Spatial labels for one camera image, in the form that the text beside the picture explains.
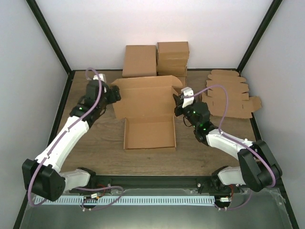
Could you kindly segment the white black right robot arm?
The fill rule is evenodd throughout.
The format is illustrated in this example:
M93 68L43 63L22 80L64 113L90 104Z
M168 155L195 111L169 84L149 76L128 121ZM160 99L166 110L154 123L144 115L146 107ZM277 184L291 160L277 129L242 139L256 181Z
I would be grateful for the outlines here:
M246 185L254 192L273 187L283 172L268 144L229 135L210 121L210 112L204 102L173 95L174 114L183 116L193 127L198 142L219 149L239 162L237 167L224 166L212 174L212 188L223 192L229 185Z

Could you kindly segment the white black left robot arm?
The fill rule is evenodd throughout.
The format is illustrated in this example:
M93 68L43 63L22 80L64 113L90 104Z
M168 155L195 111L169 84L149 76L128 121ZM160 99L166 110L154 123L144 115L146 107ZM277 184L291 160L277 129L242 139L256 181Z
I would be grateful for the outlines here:
M84 189L91 193L97 188L96 173L79 167L62 172L61 168L69 153L94 122L105 112L106 106L121 99L118 86L109 86L94 79L86 85L86 94L71 110L58 135L34 160L26 159L22 164L24 185L28 192L50 201L56 201L65 191Z

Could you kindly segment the large cardboard box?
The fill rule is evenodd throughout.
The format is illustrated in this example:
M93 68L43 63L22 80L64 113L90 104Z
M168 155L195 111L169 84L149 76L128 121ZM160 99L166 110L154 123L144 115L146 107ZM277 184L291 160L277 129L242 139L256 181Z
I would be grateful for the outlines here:
M121 100L113 104L117 119L125 120L123 148L134 153L169 153L176 150L174 108L175 76L121 78L112 83Z

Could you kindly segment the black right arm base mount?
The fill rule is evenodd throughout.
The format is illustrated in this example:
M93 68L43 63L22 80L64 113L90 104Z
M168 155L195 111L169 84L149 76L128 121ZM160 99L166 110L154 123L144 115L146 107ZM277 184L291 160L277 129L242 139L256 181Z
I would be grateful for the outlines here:
M239 192L241 189L235 185L224 185L217 175L202 176L196 178L198 193L229 194L233 190Z

